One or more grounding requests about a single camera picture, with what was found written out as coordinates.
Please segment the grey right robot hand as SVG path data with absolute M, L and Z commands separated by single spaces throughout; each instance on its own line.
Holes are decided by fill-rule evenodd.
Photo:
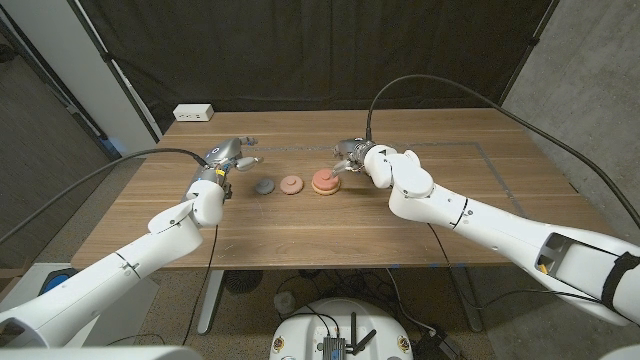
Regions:
M 375 143 L 363 138 L 346 139 L 340 141 L 333 148 L 333 156 L 340 160 L 331 172 L 332 177 L 337 177 L 343 172 L 362 172 L 365 168 L 364 161 L 368 151 Z

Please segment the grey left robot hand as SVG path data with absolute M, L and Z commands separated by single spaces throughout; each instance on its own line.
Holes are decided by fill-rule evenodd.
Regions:
M 242 147 L 253 146 L 258 143 L 254 137 L 243 136 L 227 139 L 216 145 L 206 153 L 204 161 L 206 165 L 199 169 L 195 175 L 196 180 L 208 180 L 222 186 L 227 175 L 232 169 L 246 172 L 255 165 L 262 163 L 262 157 L 245 157 Z

